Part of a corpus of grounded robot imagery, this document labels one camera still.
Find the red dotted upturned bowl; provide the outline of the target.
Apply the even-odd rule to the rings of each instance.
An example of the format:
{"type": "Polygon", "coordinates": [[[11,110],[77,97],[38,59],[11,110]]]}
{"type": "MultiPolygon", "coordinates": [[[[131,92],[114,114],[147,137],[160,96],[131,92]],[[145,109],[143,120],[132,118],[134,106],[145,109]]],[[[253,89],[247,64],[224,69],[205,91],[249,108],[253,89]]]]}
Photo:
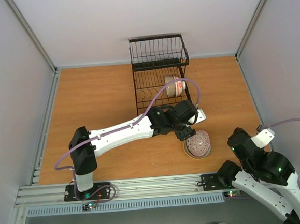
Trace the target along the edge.
{"type": "Polygon", "coordinates": [[[207,157],[211,152],[209,134],[204,130],[198,130],[195,135],[185,141],[185,149],[196,159],[207,157]]]}

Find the orange floral patterned bowl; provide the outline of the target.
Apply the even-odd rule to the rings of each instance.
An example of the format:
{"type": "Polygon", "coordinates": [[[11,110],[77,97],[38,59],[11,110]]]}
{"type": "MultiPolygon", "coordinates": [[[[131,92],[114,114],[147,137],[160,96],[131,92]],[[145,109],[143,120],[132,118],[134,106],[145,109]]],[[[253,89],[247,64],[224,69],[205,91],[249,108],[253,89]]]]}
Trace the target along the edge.
{"type": "Polygon", "coordinates": [[[183,91],[186,89],[187,85],[184,80],[175,81],[175,92],[176,96],[180,96],[183,91]]]}

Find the black wire dish rack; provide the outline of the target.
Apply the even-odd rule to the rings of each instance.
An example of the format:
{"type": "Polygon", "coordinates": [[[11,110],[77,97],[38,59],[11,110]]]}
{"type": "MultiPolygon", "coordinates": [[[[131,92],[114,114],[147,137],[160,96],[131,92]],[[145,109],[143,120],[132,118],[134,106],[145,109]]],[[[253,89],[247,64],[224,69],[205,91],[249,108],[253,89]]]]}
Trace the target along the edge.
{"type": "Polygon", "coordinates": [[[184,78],[189,55],[181,34],[129,39],[137,114],[142,114],[165,85],[165,78],[184,78]]]}

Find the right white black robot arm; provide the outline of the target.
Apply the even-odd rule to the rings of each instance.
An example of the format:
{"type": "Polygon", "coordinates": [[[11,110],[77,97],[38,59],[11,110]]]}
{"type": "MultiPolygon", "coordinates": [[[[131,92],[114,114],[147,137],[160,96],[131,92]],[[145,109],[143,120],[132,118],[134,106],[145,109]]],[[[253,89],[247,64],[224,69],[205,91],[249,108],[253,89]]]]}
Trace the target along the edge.
{"type": "Polygon", "coordinates": [[[286,156],[265,150],[274,136],[271,129],[251,136],[237,127],[227,144],[240,163],[227,160],[217,171],[218,181],[253,197],[283,224],[300,224],[300,176],[286,156]]]}

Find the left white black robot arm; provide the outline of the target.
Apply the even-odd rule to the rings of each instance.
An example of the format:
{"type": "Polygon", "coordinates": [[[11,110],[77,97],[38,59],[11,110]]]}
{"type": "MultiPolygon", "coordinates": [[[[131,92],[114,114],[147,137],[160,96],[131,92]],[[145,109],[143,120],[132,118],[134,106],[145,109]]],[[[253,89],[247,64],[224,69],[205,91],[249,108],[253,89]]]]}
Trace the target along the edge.
{"type": "Polygon", "coordinates": [[[191,126],[206,118],[202,109],[183,100],[175,106],[150,107],[129,122],[103,130],[78,128],[68,146],[74,165],[75,198],[87,200],[96,194],[93,172],[97,169],[97,157],[126,143],[171,132],[184,141],[196,134],[191,126]]]}

